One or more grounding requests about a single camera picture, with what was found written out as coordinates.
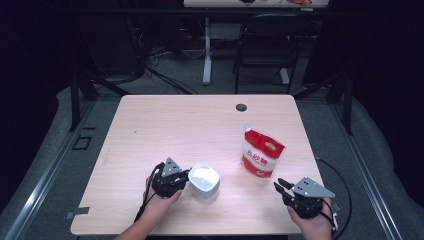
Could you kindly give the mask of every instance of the black cable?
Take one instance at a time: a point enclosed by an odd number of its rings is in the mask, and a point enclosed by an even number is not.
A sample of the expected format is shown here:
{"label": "black cable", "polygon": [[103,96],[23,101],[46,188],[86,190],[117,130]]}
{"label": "black cable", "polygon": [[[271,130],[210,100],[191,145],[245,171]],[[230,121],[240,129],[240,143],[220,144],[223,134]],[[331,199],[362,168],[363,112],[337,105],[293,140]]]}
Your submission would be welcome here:
{"label": "black cable", "polygon": [[344,178],[340,175],[340,173],[339,173],[339,171],[337,171],[337,169],[336,168],[334,168],[333,166],[331,166],[328,162],[326,162],[326,161],[324,161],[324,160],[322,160],[321,158],[319,158],[319,157],[315,157],[315,160],[317,160],[317,161],[320,161],[320,162],[322,162],[322,163],[324,163],[325,165],[327,165],[329,168],[331,168],[338,176],[339,176],[339,178],[342,180],[342,182],[343,182],[343,184],[344,184],[344,186],[345,186],[345,189],[346,189],[346,193],[347,193],[347,196],[348,196],[348,199],[349,199],[349,212],[348,212],[348,215],[347,215],[347,219],[346,219],[346,223],[345,223],[345,225],[343,226],[343,228],[342,228],[342,230],[340,230],[340,232],[334,237],[334,240],[336,240],[336,239],[339,239],[339,237],[344,233],[344,231],[346,230],[346,228],[347,228],[347,226],[348,226],[348,224],[349,224],[349,222],[350,222],[350,218],[351,218],[351,216],[352,216],[352,197],[351,197],[351,195],[350,195],[350,190],[349,190],[349,187],[347,186],[347,183],[346,183],[346,181],[344,180]]}
{"label": "black cable", "polygon": [[146,205],[150,202],[150,199],[152,199],[152,197],[156,194],[156,193],[154,193],[149,199],[147,199],[149,197],[149,190],[150,190],[150,186],[152,185],[153,176],[154,176],[156,170],[160,169],[162,164],[163,163],[156,165],[156,167],[153,169],[152,173],[150,174],[149,182],[146,185],[146,192],[143,196],[143,204],[141,205],[140,209],[138,210],[137,215],[135,216],[134,222],[137,222],[137,220],[141,217],[141,215],[143,215],[144,209],[146,208]]}
{"label": "black cable", "polygon": [[169,85],[171,85],[174,89],[177,90],[177,92],[179,93],[179,91],[182,91],[185,94],[199,94],[198,92],[196,92],[196,90],[194,90],[193,88],[191,88],[190,86],[188,86],[187,84],[177,80],[177,79],[173,79],[170,77],[167,77],[159,72],[157,72],[156,70],[153,70],[150,67],[146,67],[147,70],[149,70],[152,74],[154,74],[155,76],[157,76],[159,79],[161,79],[162,81],[168,83]]}

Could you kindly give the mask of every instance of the human hand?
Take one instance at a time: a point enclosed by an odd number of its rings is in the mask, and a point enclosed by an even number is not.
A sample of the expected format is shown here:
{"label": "human hand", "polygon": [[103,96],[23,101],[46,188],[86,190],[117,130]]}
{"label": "human hand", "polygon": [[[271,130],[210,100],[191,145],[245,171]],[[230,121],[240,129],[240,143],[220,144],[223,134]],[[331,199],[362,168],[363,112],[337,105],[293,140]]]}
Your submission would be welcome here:
{"label": "human hand", "polygon": [[[324,201],[331,206],[331,200],[329,198],[324,198]],[[318,214],[318,216],[314,218],[302,219],[293,208],[287,207],[287,211],[289,212],[290,218],[302,231],[303,237],[305,237],[306,240],[331,239],[332,226],[324,216]],[[323,203],[322,212],[328,217],[332,217],[330,208],[325,203]]]}
{"label": "human hand", "polygon": [[155,191],[149,186],[150,178],[146,179],[146,189],[149,187],[149,194],[146,196],[144,192],[143,197],[150,201],[147,203],[143,214],[141,217],[130,227],[128,227],[124,232],[122,232],[115,239],[145,239],[150,231],[160,222],[160,220],[165,216],[166,211],[174,204],[181,196],[182,191],[178,190],[170,198],[162,198],[155,194]]}
{"label": "human hand", "polygon": [[180,198],[182,194],[182,190],[178,190],[172,197],[170,198],[162,198],[155,194],[152,186],[148,186],[150,178],[146,178],[146,190],[149,188],[149,195],[146,196],[146,191],[143,194],[143,197],[147,200],[150,199],[148,204],[145,207],[144,214],[149,215],[152,219],[156,220],[156,223],[165,215],[166,211]]}

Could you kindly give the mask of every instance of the table leg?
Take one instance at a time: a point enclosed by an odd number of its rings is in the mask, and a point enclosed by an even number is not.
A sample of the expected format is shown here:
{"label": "table leg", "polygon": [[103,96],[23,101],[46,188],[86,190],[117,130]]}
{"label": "table leg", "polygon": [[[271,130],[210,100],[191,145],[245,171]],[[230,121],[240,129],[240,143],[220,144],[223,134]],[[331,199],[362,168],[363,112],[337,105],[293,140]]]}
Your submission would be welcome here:
{"label": "table leg", "polygon": [[211,58],[211,38],[209,34],[209,18],[205,19],[205,67],[203,69],[203,84],[211,84],[212,58]]}

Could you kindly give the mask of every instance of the snack bag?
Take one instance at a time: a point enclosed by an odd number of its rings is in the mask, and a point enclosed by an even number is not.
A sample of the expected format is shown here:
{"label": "snack bag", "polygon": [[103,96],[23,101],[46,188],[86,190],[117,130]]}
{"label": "snack bag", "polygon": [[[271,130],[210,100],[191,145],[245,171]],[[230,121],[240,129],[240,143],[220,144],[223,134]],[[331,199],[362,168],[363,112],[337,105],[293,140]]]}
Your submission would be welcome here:
{"label": "snack bag", "polygon": [[284,145],[271,137],[244,126],[243,163],[254,175],[269,178],[272,175],[277,160],[284,150]]}

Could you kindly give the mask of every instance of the table top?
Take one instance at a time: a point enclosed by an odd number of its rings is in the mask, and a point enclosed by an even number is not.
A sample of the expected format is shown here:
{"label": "table top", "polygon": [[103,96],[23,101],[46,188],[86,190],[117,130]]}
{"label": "table top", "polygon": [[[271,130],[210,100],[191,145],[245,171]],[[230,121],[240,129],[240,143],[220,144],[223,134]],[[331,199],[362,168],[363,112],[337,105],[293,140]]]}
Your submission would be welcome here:
{"label": "table top", "polygon": [[329,0],[312,0],[306,6],[291,3],[287,0],[255,0],[245,4],[241,0],[184,0],[184,7],[193,8],[326,8]]}
{"label": "table top", "polygon": [[[246,111],[236,109],[245,104]],[[258,178],[241,162],[245,124],[286,146],[271,178]],[[278,178],[322,184],[296,103],[290,95],[129,95],[122,98],[80,203],[75,235],[119,234],[133,223],[145,180],[160,162],[183,169],[206,163],[221,178],[209,206],[188,182],[153,235],[297,234]]]}

